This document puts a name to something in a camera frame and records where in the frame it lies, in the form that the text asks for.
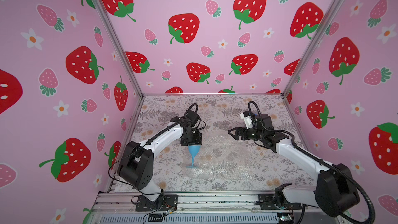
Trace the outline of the blue plastic wine glass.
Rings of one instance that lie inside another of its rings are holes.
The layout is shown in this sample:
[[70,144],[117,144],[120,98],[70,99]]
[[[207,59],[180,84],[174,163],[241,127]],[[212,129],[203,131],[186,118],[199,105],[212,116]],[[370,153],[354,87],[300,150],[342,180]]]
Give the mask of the blue plastic wine glass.
[[196,168],[194,166],[194,160],[195,160],[195,157],[198,155],[200,149],[201,149],[201,145],[190,145],[190,146],[188,146],[188,151],[189,151],[189,154],[191,155],[191,163],[187,166],[187,168],[189,168],[189,169],[195,169]]

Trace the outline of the clear bubble wrap sheet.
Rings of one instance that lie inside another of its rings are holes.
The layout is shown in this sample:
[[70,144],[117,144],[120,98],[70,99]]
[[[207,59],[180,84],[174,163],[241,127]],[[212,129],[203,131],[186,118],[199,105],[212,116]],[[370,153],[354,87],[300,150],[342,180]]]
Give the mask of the clear bubble wrap sheet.
[[183,176],[215,179],[247,177],[266,172],[280,158],[252,140],[233,139],[226,130],[206,128],[201,134],[202,145],[194,159],[188,146],[183,150]]

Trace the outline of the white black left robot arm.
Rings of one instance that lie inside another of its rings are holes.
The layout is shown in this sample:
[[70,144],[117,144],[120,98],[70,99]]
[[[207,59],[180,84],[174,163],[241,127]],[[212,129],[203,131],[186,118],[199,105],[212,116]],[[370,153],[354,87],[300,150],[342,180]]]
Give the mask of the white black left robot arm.
[[150,201],[157,200],[162,189],[152,180],[154,159],[163,150],[176,140],[180,140],[182,147],[187,146],[191,155],[191,166],[202,145],[200,132],[201,119],[195,117],[190,120],[186,117],[176,117],[155,136],[139,143],[129,142],[124,150],[117,174],[123,181],[132,186]]

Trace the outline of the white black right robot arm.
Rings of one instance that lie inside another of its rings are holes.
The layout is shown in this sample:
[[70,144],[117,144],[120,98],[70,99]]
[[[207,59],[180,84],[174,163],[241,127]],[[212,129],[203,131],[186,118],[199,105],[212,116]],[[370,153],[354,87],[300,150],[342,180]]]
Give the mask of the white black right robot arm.
[[278,208],[286,208],[291,204],[308,205],[337,217],[360,203],[349,169],[343,164],[329,164],[303,150],[294,142],[292,133],[258,124],[251,128],[236,127],[229,130],[228,134],[235,140],[261,142],[261,147],[289,159],[316,181],[314,187],[295,186],[292,183],[277,187],[272,203]]

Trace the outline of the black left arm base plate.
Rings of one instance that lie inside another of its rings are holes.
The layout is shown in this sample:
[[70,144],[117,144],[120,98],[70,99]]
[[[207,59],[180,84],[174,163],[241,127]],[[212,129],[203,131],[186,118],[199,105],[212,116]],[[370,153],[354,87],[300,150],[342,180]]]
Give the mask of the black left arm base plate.
[[161,194],[155,201],[150,201],[147,197],[140,195],[137,200],[136,212],[149,211],[168,211],[174,210],[178,206],[178,195]]

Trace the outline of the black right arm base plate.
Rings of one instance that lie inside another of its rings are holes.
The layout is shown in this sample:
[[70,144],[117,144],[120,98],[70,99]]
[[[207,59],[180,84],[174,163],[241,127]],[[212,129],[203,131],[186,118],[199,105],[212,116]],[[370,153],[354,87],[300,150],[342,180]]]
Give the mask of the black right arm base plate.
[[299,203],[289,203],[283,196],[279,194],[258,194],[258,205],[261,210],[301,210],[302,205]]

